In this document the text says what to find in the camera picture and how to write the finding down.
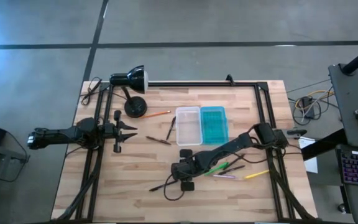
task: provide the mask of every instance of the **plastic lid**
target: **plastic lid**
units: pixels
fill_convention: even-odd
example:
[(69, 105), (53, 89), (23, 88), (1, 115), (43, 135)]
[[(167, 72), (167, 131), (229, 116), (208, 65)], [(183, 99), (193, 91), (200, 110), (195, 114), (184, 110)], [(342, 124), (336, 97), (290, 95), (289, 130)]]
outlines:
[(176, 109), (177, 144), (179, 146), (198, 146), (203, 143), (201, 133), (201, 114), (198, 106)]

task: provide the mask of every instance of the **marker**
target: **marker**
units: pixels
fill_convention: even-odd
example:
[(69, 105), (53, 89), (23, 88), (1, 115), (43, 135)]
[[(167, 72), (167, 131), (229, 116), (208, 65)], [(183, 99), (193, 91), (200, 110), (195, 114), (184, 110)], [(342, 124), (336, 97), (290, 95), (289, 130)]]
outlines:
[(269, 172), (269, 170), (265, 170), (265, 171), (262, 171), (262, 172), (259, 172), (259, 173), (256, 173), (256, 174), (252, 174), (252, 175), (245, 176), (244, 179), (245, 179), (245, 180), (246, 180), (246, 179), (251, 179), (251, 178), (253, 178), (253, 177), (257, 177), (257, 176), (259, 176), (259, 175), (266, 174), (266, 173), (268, 173), (268, 172)]
[(204, 175), (210, 175), (213, 172), (223, 169), (223, 167), (227, 166), (229, 164), (229, 162), (224, 162), (223, 164), (219, 165), (217, 168), (211, 169), (210, 171), (206, 172)]

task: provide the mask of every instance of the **yellow pencil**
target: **yellow pencil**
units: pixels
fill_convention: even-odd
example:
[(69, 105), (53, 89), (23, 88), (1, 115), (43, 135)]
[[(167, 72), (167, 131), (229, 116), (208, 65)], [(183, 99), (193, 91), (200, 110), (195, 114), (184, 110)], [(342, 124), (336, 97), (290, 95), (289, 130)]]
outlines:
[(246, 179), (249, 179), (249, 178), (257, 177), (259, 175), (266, 174), (267, 172), (269, 172), (269, 170), (265, 170), (265, 171), (262, 171), (262, 172), (259, 172), (259, 173), (256, 173), (256, 174), (251, 174), (251, 175), (245, 176), (244, 179), (246, 180)]

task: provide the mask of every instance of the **teal plastic container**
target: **teal plastic container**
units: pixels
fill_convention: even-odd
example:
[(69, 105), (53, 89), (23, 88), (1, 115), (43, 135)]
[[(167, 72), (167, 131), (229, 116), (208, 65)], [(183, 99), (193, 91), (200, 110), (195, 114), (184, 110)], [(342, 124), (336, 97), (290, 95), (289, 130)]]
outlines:
[(203, 144), (222, 145), (229, 141), (227, 118), (222, 106), (201, 108)]

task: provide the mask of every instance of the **wooden tabletop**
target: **wooden tabletop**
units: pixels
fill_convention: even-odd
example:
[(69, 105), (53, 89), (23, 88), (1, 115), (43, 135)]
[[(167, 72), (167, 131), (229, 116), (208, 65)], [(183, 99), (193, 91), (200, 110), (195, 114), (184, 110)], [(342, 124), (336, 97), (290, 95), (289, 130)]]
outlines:
[[(283, 81), (266, 81), (270, 89), (277, 128), (293, 127), (290, 106), (285, 93)], [(82, 94), (86, 93), (89, 82), (85, 82)], [(121, 89), (115, 93), (124, 96)], [(131, 96), (138, 95), (130, 91)], [(149, 192), (149, 189), (163, 184), (170, 175), (170, 166), (179, 160), (179, 150), (214, 149), (213, 146), (186, 146), (176, 144), (176, 132), (172, 131), (169, 141), (171, 146), (146, 139), (152, 136), (165, 139), (180, 106), (223, 106), (229, 127), (230, 139), (247, 131), (259, 122), (258, 109), (254, 89), (250, 87), (161, 87), (149, 88), (142, 95), (148, 105), (146, 114), (170, 110), (171, 113), (145, 119), (134, 119), (126, 116), (123, 106), (125, 100), (113, 96), (110, 120), (115, 110), (122, 111), (122, 121), (129, 126), (137, 127), (138, 135), (122, 143), (122, 153), (112, 151), (114, 140), (108, 139), (103, 155), (103, 163), (99, 179), (98, 196), (94, 210), (94, 222), (256, 222), (277, 221), (273, 202), (272, 187), (268, 174), (242, 180), (245, 175), (267, 170), (267, 163), (249, 164), (239, 161), (236, 165), (246, 165), (244, 169), (231, 172), (237, 179), (222, 179), (199, 176), (194, 179), (195, 191), (186, 192), (176, 202), (164, 198), (162, 190)], [(87, 117), (93, 117), (97, 95), (93, 95), (88, 106), (78, 104), (75, 123)], [(267, 108), (264, 103), (267, 121)], [(78, 147), (72, 144), (68, 151)], [(299, 152), (295, 147), (288, 147), (287, 152)], [(246, 159), (259, 161), (266, 158), (265, 151), (244, 149)], [(63, 166), (63, 172), (57, 192), (52, 218), (58, 217), (74, 199), (81, 184), (83, 167), (86, 158), (85, 150), (70, 154)], [(229, 156), (220, 162), (232, 161)], [(290, 188), (300, 203), (313, 216), (317, 216), (313, 196), (306, 175), (302, 156), (286, 155), (285, 166)], [(180, 184), (167, 187), (167, 195), (171, 198), (179, 196)], [(285, 214), (286, 205), (280, 191)]]

